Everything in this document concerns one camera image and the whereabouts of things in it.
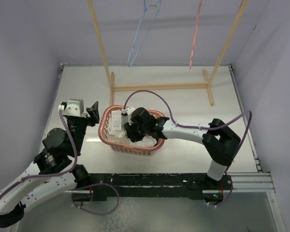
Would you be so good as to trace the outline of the white shirt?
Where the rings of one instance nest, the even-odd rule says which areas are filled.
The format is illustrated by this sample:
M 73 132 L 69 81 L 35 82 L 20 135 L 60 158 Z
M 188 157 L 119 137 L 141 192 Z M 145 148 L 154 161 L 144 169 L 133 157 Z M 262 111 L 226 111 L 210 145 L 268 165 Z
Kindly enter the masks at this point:
M 107 128 L 108 138 L 111 142 L 123 144 L 123 145 L 134 145 L 139 147 L 154 147 L 157 143 L 157 140 L 152 136 L 145 135 L 145 137 L 138 142 L 133 143 L 128 137 L 126 130 L 124 128 L 124 124 L 129 123 L 132 124 L 131 117 L 126 118 L 122 116 L 122 130 L 111 130 L 111 116 L 109 118 L 109 126 Z

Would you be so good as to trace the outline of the blue wire hanger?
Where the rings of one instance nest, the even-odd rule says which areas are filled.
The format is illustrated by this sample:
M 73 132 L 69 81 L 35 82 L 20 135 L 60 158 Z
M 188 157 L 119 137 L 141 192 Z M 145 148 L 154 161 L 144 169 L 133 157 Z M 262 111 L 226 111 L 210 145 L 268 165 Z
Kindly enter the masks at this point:
M 137 28 L 133 38 L 131 49 L 127 57 L 128 67 L 132 67 L 138 58 L 147 37 L 154 27 L 162 6 L 161 0 L 144 0 L 143 12 L 137 23 Z

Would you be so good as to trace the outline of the red wire hanger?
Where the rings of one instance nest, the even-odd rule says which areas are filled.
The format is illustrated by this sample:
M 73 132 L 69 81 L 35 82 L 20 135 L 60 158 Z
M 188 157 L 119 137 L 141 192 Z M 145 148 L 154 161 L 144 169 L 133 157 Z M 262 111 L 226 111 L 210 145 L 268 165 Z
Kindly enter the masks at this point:
M 194 34 L 193 34 L 192 48 L 191 48 L 191 54 L 190 54 L 190 60 L 189 60 L 189 69 L 192 68 L 192 63 L 193 63 L 194 49 L 196 45 L 202 2 L 203 2 L 202 0 L 199 0 L 198 10 L 196 14 L 196 21 L 195 21 L 195 29 L 194 29 Z

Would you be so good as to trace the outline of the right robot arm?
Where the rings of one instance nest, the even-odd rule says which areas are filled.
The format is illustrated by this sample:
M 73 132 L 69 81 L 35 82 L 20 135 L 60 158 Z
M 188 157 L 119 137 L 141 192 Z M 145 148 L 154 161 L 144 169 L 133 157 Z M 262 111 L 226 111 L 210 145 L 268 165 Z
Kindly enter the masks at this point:
M 180 124 L 169 117 L 154 117 L 142 107 L 122 109 L 121 115 L 127 120 L 127 137 L 134 143 L 148 135 L 156 140 L 180 139 L 203 145 L 212 159 L 205 177 L 210 189 L 222 184 L 222 177 L 240 147 L 240 137 L 217 118 L 204 125 Z

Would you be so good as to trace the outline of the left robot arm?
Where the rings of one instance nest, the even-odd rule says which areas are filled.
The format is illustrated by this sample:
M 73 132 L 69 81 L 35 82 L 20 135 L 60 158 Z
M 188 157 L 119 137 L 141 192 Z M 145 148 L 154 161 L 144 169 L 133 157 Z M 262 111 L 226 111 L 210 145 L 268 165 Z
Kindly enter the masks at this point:
M 86 189 L 90 174 L 77 163 L 87 127 L 99 124 L 99 103 L 84 108 L 79 99 L 58 107 L 63 128 L 53 128 L 43 139 L 43 150 L 12 183 L 0 190 L 0 228 L 19 222 L 35 205 L 66 190 Z

